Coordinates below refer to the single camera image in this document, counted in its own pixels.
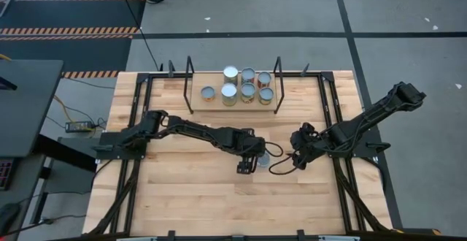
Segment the tin can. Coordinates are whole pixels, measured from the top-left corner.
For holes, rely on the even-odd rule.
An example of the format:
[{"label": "tin can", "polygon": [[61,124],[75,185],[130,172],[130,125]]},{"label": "tin can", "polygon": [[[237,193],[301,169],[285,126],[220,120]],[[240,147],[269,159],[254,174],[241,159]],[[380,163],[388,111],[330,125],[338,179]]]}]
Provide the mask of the tin can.
[{"label": "tin can", "polygon": [[256,88],[252,83],[242,85],[242,101],[246,104],[252,103],[255,98]]},{"label": "tin can", "polygon": [[271,88],[262,88],[260,89],[260,103],[263,105],[268,105],[271,103],[274,92]]},{"label": "tin can", "polygon": [[216,93],[213,87],[206,86],[201,89],[201,97],[203,97],[203,99],[207,102],[214,100],[215,94]]},{"label": "tin can", "polygon": [[242,70],[242,85],[245,83],[254,83],[255,82],[255,70],[252,68],[244,68]]},{"label": "tin can", "polygon": [[226,66],[224,68],[224,84],[232,83],[235,86],[239,83],[239,70],[235,66]]},{"label": "tin can", "polygon": [[222,87],[222,103],[225,106],[234,106],[236,103],[236,86],[232,83],[226,83]]},{"label": "tin can", "polygon": [[258,88],[269,87],[269,83],[271,83],[271,74],[269,72],[261,72],[258,75]]}]

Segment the wooden table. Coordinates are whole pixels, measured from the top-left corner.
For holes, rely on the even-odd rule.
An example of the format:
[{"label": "wooden table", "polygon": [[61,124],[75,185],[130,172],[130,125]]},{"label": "wooden table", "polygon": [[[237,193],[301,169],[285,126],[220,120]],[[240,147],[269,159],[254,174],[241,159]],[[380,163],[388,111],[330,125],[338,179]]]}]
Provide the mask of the wooden table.
[{"label": "wooden table", "polygon": [[[355,80],[351,71],[335,71],[334,76],[342,115],[348,120],[361,112]],[[119,131],[128,125],[135,81],[136,72],[119,74],[108,131]],[[316,78],[284,78],[285,99],[276,115],[272,112],[191,115],[183,99],[183,85],[183,79],[155,79],[150,110],[166,110],[170,115],[212,127],[254,128],[257,136],[280,144],[286,153],[292,150],[290,134],[302,122],[310,122],[317,130],[325,129]],[[332,102],[327,85],[326,88],[328,101]],[[280,159],[271,158],[271,163]],[[344,233],[329,157],[320,157],[306,170],[285,176],[272,175],[266,168],[258,168],[252,175],[238,175],[238,161],[238,156],[221,152],[208,142],[182,135],[152,140],[139,173],[131,235],[166,236],[169,230],[175,230],[179,236],[294,235],[297,229],[304,229],[306,234]],[[377,169],[360,159],[354,159],[353,165],[362,200],[383,225],[391,228]],[[291,162],[278,166],[277,171],[290,168]],[[120,161],[113,161],[97,176],[83,232],[90,231],[114,201],[119,171]],[[350,198],[347,200],[356,229],[355,211]],[[123,229],[122,219],[119,224],[119,230]]]}]

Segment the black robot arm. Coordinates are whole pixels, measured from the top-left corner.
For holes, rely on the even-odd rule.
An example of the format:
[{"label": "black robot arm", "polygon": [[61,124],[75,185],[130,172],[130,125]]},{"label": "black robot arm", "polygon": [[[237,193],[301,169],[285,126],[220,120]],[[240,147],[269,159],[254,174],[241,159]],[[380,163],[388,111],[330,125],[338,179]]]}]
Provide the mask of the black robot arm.
[{"label": "black robot arm", "polygon": [[292,156],[293,165],[305,169],[307,163],[325,153],[335,157],[348,156],[365,131],[394,112],[416,110],[422,105],[424,98],[425,94],[419,92],[412,84],[400,82],[394,85],[384,98],[352,120],[334,124],[320,133],[316,132],[311,124],[304,123],[290,138],[295,150]]},{"label": "black robot arm", "polygon": [[[168,118],[166,128],[159,131],[162,122]],[[101,145],[108,145],[107,150],[142,152],[151,139],[163,139],[170,134],[182,134],[195,139],[210,142],[214,147],[227,153],[242,157],[237,166],[240,174],[255,171],[258,157],[264,155],[266,142],[262,137],[256,137],[253,129],[236,129],[232,127],[211,128],[177,116],[169,116],[163,110],[146,112],[141,122],[121,132],[106,132],[102,134]]]}]

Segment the concrete floor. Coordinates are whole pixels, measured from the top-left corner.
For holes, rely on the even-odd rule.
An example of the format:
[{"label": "concrete floor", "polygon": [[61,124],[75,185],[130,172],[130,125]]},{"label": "concrete floor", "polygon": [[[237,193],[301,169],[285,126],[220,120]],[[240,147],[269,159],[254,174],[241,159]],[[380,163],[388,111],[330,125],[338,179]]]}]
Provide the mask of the concrete floor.
[{"label": "concrete floor", "polygon": [[[467,0],[344,0],[354,32],[467,31]],[[166,0],[147,5],[145,33],[328,31],[343,32],[336,0]],[[151,39],[158,63],[171,59],[182,69],[192,56],[195,69],[222,69],[227,64],[268,69],[282,56],[284,69],[354,69],[346,39],[238,38]],[[467,237],[464,196],[467,171],[467,39],[356,39],[371,100],[384,96],[403,80],[426,92],[425,104],[415,112],[398,113],[379,125],[382,140],[393,146],[387,160],[401,219],[407,228],[436,228],[444,234]],[[142,40],[132,42],[128,71],[154,70]],[[85,80],[114,85],[115,79]],[[107,119],[111,90],[91,88],[62,80],[58,96],[70,107]],[[57,104],[49,116],[60,123],[65,117]],[[85,117],[74,114],[76,119]],[[42,133],[70,137],[46,120]],[[69,196],[57,196],[57,203]],[[88,196],[73,198],[86,199]],[[74,214],[83,214],[86,203]],[[49,205],[56,215],[61,207]],[[25,232],[21,240],[78,235],[82,219],[43,226]]]}]

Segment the black floor mat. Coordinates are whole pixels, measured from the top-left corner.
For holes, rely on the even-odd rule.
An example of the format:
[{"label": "black floor mat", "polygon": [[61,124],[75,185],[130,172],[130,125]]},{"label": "black floor mat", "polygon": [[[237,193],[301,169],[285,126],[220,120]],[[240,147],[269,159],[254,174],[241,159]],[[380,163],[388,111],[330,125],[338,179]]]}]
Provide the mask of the black floor mat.
[{"label": "black floor mat", "polygon": [[63,60],[63,72],[72,72],[65,77],[114,77],[126,69],[129,37],[0,37],[0,53],[11,59]]},{"label": "black floor mat", "polygon": [[[144,1],[128,0],[141,23]],[[0,28],[135,27],[124,0],[14,1],[0,19]]]}]

